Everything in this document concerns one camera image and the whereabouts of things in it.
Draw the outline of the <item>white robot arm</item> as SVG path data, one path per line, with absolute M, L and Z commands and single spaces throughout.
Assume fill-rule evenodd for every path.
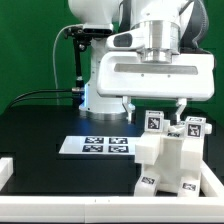
M 215 58 L 198 47 L 208 29 L 203 0 L 68 0 L 81 24 L 79 52 L 92 47 L 80 113 L 131 120 L 134 98 L 172 100 L 176 122 L 189 101 L 214 94 Z

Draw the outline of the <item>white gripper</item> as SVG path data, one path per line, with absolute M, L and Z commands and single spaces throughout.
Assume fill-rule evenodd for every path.
M 130 97 L 175 100 L 176 123 L 191 101 L 206 101 L 214 94 L 214 56 L 180 54 L 171 64 L 142 63 L 136 52 L 109 52 L 101 60 L 97 91 L 102 96 L 122 97 L 127 121 L 135 120 Z

